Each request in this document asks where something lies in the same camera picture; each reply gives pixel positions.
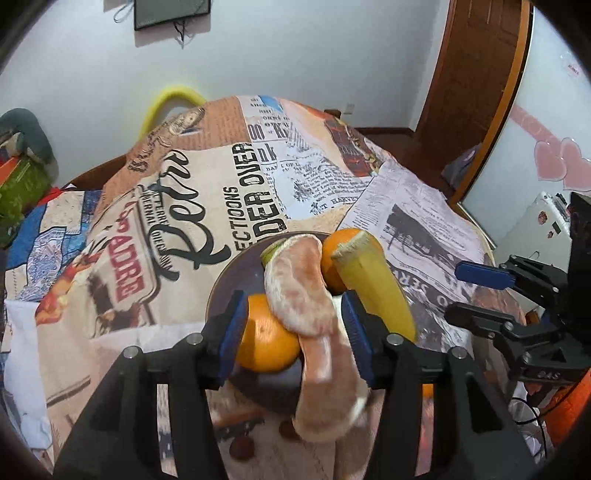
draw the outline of green bag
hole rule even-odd
[[[0,185],[0,247],[7,247],[18,227],[43,194],[51,181],[45,169],[26,155]]]

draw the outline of plate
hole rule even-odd
[[[315,235],[321,242],[329,236],[322,232],[288,232],[260,240],[239,253],[223,269],[209,294],[205,311],[206,321],[223,313],[235,290],[243,290],[247,295],[265,293],[265,273],[261,263],[261,253],[273,242],[302,233]],[[274,374],[259,374],[236,367],[230,382],[244,396],[263,408],[276,413],[293,415],[300,398],[302,358],[298,358],[289,368]]]

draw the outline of peeled orange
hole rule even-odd
[[[347,290],[347,287],[345,287],[345,284],[340,279],[339,273],[336,271],[336,267],[330,256],[340,244],[347,243],[360,231],[361,230],[358,228],[343,228],[342,230],[337,230],[336,232],[331,233],[324,242],[322,242],[320,270],[322,271],[322,276],[324,277],[328,289],[334,295],[342,294]],[[384,249],[382,248],[382,245],[379,244],[378,239],[374,236],[371,238],[375,241],[375,245],[383,252]]]
[[[264,293],[248,297],[248,321],[236,360],[243,368],[259,373],[289,367],[300,354],[300,341],[288,332],[269,310]]]

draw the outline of wooden door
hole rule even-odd
[[[440,166],[483,141],[509,76],[520,12],[521,0],[450,0],[416,133]]]

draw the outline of white wall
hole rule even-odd
[[[568,59],[575,61],[568,45],[536,9],[530,49],[515,103],[537,118],[558,140],[575,140],[582,157],[590,159],[591,83],[583,72],[577,76],[569,73],[571,62]],[[535,145],[532,135],[509,118],[462,202],[497,243],[539,192],[561,193],[567,201],[570,198],[570,191],[564,189],[562,181],[539,179]],[[591,164],[588,170],[587,176],[591,175]]]
[[[214,0],[181,48],[171,24],[134,33],[121,0],[56,0],[0,74],[0,112],[39,118],[57,184],[126,152],[153,97],[265,93],[320,109],[355,104],[358,127],[407,127],[440,0]]]
[[[431,47],[429,48],[427,61],[424,64],[425,68],[423,70],[417,97],[414,102],[413,112],[411,114],[410,128],[413,130],[417,129],[418,121],[421,118],[421,113],[423,113],[425,100],[429,93],[429,88],[431,88],[431,81],[433,80],[435,66],[437,65],[437,59],[439,58],[439,50],[441,49],[441,41],[443,40],[443,33],[445,32],[448,10],[449,0],[439,0],[435,21],[433,22],[433,29],[431,31]]]

